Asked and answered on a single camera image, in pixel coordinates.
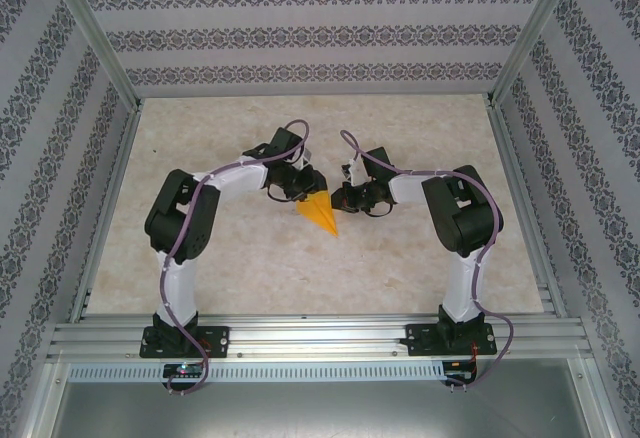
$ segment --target beige marble floor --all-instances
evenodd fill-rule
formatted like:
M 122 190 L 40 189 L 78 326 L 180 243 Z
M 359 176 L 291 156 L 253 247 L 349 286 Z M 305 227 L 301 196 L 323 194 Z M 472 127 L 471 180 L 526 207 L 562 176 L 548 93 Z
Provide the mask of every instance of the beige marble floor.
M 146 101 L 89 303 L 89 313 L 152 313 L 158 269 L 144 220 L 167 173 L 206 171 L 268 141 L 294 118 L 311 124 L 312 163 L 335 190 L 352 156 L 338 131 L 365 149 L 384 146 L 393 164 L 451 169 L 473 164 L 502 209 L 483 302 L 509 312 L 542 306 L 480 96 L 298 96 Z M 449 256 L 426 207 L 386 218 L 336 215 L 335 238 L 264 191 L 218 210 L 200 257 L 203 313 L 435 312 Z

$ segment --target patterned wallpaper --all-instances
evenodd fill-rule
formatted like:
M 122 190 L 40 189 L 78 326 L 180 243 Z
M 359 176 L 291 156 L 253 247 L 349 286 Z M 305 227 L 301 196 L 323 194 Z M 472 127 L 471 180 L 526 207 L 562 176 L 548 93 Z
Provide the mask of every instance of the patterned wallpaper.
M 502 103 L 622 436 L 640 436 L 639 10 L 639 0 L 560 0 Z
M 140 96 L 489 91 L 537 0 L 88 0 Z
M 9 437 L 51 326 L 68 318 L 128 112 L 62 0 L 0 2 L 0 437 Z

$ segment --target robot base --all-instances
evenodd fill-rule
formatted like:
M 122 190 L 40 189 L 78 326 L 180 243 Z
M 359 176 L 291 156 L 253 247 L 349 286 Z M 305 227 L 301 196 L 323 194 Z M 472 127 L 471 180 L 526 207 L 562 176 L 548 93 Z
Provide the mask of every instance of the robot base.
M 411 324 L 405 328 L 407 337 L 400 340 L 409 356 L 461 356 L 473 352 L 477 355 L 495 355 L 498 352 L 490 324 L 484 322 L 484 313 L 473 320 L 455 323 L 442 305 L 438 310 L 438 323 Z
M 198 326 L 198 314 L 185 325 L 207 352 L 209 358 L 226 358 L 229 348 L 229 327 Z M 147 326 L 142 334 L 140 358 L 202 358 L 200 352 L 180 331 L 153 315 L 153 326 Z

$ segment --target yellow cone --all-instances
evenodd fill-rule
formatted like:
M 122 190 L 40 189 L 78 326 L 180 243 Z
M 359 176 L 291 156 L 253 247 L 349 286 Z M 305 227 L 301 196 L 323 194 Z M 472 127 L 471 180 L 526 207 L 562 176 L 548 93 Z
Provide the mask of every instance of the yellow cone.
M 296 208 L 302 216 L 313 221 L 332 235 L 338 236 L 336 219 L 333 217 L 333 208 L 331 208 L 331 197 L 327 190 L 308 195 L 305 201 L 296 202 Z

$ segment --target enclosure wall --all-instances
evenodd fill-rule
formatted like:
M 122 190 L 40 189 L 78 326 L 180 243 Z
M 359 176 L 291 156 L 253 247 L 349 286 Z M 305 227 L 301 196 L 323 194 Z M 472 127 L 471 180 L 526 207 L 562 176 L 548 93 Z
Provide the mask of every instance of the enclosure wall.
M 142 97 L 489 91 L 537 0 L 88 0 Z
M 560 0 L 500 103 L 623 436 L 640 436 L 639 10 L 638 0 Z
M 0 0 L 0 436 L 20 426 L 128 111 L 62 0 Z

